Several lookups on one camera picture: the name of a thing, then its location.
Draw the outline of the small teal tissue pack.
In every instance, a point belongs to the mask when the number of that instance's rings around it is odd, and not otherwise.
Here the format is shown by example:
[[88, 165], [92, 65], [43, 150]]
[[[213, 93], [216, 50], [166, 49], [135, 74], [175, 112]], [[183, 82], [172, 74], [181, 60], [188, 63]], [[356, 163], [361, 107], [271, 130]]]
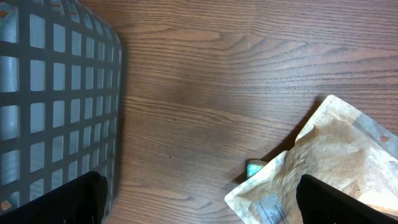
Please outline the small teal tissue pack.
[[247, 177], [247, 179], [250, 179], [252, 176], [257, 174], [267, 164], [268, 164], [268, 162], [262, 161], [262, 160], [259, 160], [259, 159], [250, 159], [250, 160], [248, 160], [248, 163], [247, 163], [247, 166], [246, 166], [246, 177]]

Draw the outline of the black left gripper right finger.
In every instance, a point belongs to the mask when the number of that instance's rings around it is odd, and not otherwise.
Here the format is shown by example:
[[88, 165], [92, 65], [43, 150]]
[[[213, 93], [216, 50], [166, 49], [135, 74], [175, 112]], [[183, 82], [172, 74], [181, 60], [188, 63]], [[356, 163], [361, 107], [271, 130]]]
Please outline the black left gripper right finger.
[[397, 224], [396, 218], [308, 174], [300, 179], [296, 200], [303, 224]]

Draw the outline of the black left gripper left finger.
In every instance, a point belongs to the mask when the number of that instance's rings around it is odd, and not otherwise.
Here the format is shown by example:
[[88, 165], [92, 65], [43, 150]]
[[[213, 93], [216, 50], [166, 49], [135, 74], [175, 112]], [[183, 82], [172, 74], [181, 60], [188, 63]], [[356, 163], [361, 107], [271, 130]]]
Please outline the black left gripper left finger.
[[107, 178], [90, 171], [1, 215], [1, 223], [101, 223], [107, 195]]

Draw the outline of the brown snack package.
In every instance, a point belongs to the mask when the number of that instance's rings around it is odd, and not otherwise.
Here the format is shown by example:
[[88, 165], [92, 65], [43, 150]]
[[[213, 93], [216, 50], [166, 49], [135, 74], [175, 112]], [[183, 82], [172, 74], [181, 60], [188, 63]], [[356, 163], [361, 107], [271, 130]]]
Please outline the brown snack package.
[[330, 95], [295, 139], [224, 198], [245, 223], [302, 223], [295, 195], [303, 175], [378, 212], [397, 215], [397, 136]]

